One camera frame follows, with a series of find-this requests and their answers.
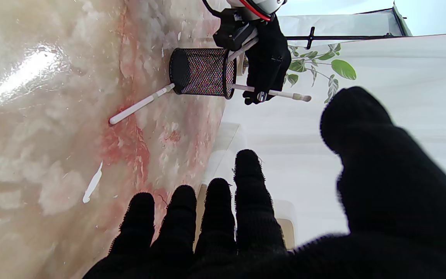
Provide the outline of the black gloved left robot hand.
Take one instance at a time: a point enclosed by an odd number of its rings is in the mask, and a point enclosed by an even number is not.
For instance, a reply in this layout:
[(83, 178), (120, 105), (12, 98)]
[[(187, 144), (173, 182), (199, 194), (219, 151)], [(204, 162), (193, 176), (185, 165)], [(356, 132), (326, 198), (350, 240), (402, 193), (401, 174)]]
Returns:
[(266, 100), (271, 100), (269, 90), (283, 90), (284, 79), (292, 62), (287, 39), (280, 30), (278, 18), (257, 26), (258, 42), (245, 55), (249, 62), (247, 86), (254, 91), (244, 91), (242, 96), (246, 105), (260, 104), (259, 93), (266, 93)]

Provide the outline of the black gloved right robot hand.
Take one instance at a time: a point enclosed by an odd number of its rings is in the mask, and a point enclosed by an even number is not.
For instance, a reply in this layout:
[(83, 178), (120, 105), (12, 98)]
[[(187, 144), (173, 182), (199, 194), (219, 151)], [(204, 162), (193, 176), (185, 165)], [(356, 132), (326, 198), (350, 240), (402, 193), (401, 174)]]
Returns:
[(213, 179), (196, 233), (196, 194), (172, 194), (158, 238), (154, 198), (129, 203), (108, 255), (85, 279), (446, 279), (446, 174), (362, 87), (325, 107), (321, 137), (340, 157), (337, 191), (349, 233), (288, 251), (258, 155), (235, 158), (230, 185)]

